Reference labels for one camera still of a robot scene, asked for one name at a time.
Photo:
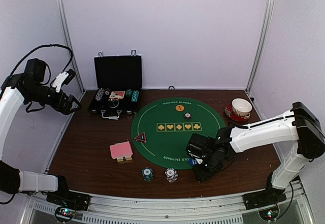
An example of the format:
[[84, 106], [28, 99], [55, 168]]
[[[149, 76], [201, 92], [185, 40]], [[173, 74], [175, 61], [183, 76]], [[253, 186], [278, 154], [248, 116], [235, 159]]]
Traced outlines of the blue tan chip stack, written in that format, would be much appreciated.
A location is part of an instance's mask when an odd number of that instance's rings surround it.
[[178, 173], [174, 168], [167, 168], [165, 170], [166, 180], [173, 183], [178, 179]]

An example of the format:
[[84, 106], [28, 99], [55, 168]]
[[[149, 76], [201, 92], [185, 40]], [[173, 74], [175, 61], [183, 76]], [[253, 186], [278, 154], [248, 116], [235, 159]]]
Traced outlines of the black orange chips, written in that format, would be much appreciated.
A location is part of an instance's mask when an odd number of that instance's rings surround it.
[[191, 114], [190, 113], [185, 113], [184, 118], [185, 119], [191, 119]]

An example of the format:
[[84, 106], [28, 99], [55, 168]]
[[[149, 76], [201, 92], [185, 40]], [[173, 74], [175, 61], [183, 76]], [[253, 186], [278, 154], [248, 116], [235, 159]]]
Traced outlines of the orange big blind button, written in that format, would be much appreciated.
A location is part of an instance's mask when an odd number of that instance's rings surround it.
[[175, 109], [176, 109], [176, 111], [179, 111], [179, 112], [182, 112], [182, 111], [184, 111], [184, 106], [183, 105], [177, 105], [176, 107], [175, 107]]

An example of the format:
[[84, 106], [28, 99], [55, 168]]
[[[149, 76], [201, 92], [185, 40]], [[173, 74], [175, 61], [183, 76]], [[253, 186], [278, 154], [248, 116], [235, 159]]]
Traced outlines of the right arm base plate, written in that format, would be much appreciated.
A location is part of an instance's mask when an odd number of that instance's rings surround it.
[[285, 200], [286, 195], [284, 193], [267, 193], [264, 190], [243, 195], [246, 210], [274, 205]]

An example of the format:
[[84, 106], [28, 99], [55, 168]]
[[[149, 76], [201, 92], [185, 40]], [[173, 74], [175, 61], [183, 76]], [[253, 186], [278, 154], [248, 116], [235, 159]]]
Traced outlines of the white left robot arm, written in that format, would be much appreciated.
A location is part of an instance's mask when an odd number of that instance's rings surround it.
[[73, 71], [68, 70], [56, 76], [52, 85], [43, 85], [35, 80], [32, 72], [11, 76], [1, 90], [1, 191], [10, 195], [17, 193], [52, 192], [53, 197], [63, 206], [73, 201], [65, 177], [42, 173], [41, 167], [27, 162], [19, 163], [12, 158], [22, 155], [26, 150], [30, 156], [36, 156], [36, 146], [50, 145], [54, 133], [45, 135], [49, 124], [42, 125], [37, 119], [44, 115], [28, 118], [26, 109], [30, 103], [49, 107], [63, 115], [70, 115], [81, 110], [82, 105], [73, 95], [63, 92], [62, 86], [73, 78]]

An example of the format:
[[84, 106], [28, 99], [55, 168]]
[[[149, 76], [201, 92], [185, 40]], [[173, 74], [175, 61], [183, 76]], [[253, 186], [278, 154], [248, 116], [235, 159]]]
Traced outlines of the blue small blind button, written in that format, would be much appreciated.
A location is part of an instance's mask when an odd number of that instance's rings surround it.
[[197, 158], [190, 158], [188, 162], [191, 166], [195, 166], [200, 165], [202, 163], [202, 160]]

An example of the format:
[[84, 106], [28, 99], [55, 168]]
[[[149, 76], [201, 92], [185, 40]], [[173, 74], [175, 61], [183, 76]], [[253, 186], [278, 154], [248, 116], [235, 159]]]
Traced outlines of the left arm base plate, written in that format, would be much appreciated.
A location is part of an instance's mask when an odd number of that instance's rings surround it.
[[58, 193], [49, 192], [47, 193], [46, 201], [72, 210], [87, 211], [90, 202], [90, 195], [69, 192], [64, 196], [59, 195]]

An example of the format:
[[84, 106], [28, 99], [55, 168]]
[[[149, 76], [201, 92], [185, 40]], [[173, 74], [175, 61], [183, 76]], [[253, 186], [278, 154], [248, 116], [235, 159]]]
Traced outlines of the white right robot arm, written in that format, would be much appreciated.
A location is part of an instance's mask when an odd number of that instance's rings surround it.
[[276, 117], [246, 125], [220, 128], [215, 138], [192, 134], [187, 154], [198, 162], [193, 170], [205, 181], [221, 170], [222, 162], [234, 153], [278, 142], [294, 144], [281, 165], [271, 174], [271, 183], [261, 192], [264, 204], [272, 204], [307, 162], [324, 154], [324, 133], [318, 118], [301, 102]]

